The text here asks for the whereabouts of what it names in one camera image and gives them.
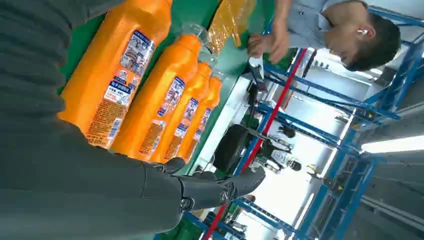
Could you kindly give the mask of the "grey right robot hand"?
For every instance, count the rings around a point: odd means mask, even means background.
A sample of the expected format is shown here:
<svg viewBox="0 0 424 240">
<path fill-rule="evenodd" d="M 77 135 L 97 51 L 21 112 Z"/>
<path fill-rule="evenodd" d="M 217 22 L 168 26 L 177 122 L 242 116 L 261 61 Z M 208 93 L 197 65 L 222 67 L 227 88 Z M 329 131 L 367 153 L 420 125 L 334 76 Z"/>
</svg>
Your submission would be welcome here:
<svg viewBox="0 0 424 240">
<path fill-rule="evenodd" d="M 175 176 L 87 143 L 73 125 L 0 121 L 0 237 L 111 240 L 161 233 L 184 212 L 255 190 L 262 167 L 238 176 Z"/>
</svg>

